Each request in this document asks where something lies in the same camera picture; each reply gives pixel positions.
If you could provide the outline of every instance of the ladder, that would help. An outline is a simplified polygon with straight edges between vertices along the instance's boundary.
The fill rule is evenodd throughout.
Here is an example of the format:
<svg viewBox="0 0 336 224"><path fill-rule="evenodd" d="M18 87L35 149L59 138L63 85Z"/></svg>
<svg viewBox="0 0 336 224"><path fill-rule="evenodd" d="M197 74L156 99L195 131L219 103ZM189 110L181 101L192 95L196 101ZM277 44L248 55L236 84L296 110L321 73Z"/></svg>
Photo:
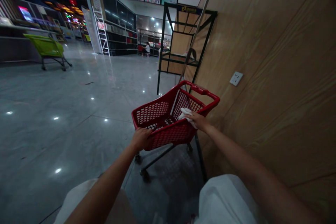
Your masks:
<svg viewBox="0 0 336 224"><path fill-rule="evenodd" d="M102 10L101 9L96 10L96 9L97 8L94 8L92 6L93 15L94 15L94 18L95 18L95 23L96 23L96 28L97 28L98 36L99 36L99 39L100 39L101 51L103 52L103 54L111 56L110 55L110 48L109 48L109 45L108 45L109 43L107 41L106 25L105 25L105 21L103 19ZM98 26L98 22L103 24L103 28L100 28Z"/></svg>

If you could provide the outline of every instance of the cart handle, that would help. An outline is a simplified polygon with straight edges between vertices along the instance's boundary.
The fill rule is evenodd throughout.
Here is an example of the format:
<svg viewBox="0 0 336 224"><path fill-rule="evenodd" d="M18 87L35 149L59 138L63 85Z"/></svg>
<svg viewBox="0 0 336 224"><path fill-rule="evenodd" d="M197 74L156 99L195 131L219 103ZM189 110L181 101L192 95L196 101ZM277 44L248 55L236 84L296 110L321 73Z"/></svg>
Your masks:
<svg viewBox="0 0 336 224"><path fill-rule="evenodd" d="M199 93L200 95L207 95L209 97L211 97L212 99L214 99L215 102L219 102L220 98L217 95L214 95L213 93L210 93L207 89L198 86L194 83L191 83L190 81L187 80L183 80L180 82L180 87L182 87L183 85L189 85L191 90L194 90L195 92Z"/></svg>

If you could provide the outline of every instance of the cart wheel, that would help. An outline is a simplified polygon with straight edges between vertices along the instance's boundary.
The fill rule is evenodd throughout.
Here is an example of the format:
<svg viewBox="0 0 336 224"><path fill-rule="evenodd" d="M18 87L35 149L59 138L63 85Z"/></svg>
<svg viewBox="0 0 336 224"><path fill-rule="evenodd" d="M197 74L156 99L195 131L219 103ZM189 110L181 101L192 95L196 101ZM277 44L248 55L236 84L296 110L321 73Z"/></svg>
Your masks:
<svg viewBox="0 0 336 224"><path fill-rule="evenodd" d="M147 170L141 170L140 175L142 176L142 179L145 183L151 182L151 178Z"/></svg>
<svg viewBox="0 0 336 224"><path fill-rule="evenodd" d="M135 156L134 162L135 162L137 165L141 165L141 163L142 163L141 156L140 156L140 155Z"/></svg>
<svg viewBox="0 0 336 224"><path fill-rule="evenodd" d="M190 144L187 145L187 152L191 154L193 152L193 148L191 147Z"/></svg>

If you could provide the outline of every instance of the wall socket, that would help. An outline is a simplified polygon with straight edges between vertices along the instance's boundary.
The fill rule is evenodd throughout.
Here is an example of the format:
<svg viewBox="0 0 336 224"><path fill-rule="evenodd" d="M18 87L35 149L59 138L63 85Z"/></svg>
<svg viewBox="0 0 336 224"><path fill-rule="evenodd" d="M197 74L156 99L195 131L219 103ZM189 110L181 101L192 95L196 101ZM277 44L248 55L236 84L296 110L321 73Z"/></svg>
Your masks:
<svg viewBox="0 0 336 224"><path fill-rule="evenodd" d="M242 77L243 77L242 73L235 72L230 80L230 83L234 86L237 86Z"/></svg>

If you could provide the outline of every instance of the red plastic basket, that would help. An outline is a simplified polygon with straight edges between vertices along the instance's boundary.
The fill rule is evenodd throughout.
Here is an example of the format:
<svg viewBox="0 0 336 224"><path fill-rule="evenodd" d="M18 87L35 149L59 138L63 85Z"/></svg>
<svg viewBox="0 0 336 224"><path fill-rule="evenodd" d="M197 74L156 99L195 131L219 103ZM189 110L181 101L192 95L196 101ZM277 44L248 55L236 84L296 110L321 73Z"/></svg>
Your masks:
<svg viewBox="0 0 336 224"><path fill-rule="evenodd" d="M183 90L183 85L191 86L191 89L201 95L207 95L214 101L204 105L200 100ZM197 129L187 119L179 120L180 108L188 108L203 116L218 105L220 98L208 90L203 89L189 81L181 81L165 95L156 100L142 105L132 111L132 118L135 129L151 128L153 132L149 136L150 144L146 151L159 148L163 145L173 143L174 145L190 143Z"/></svg>

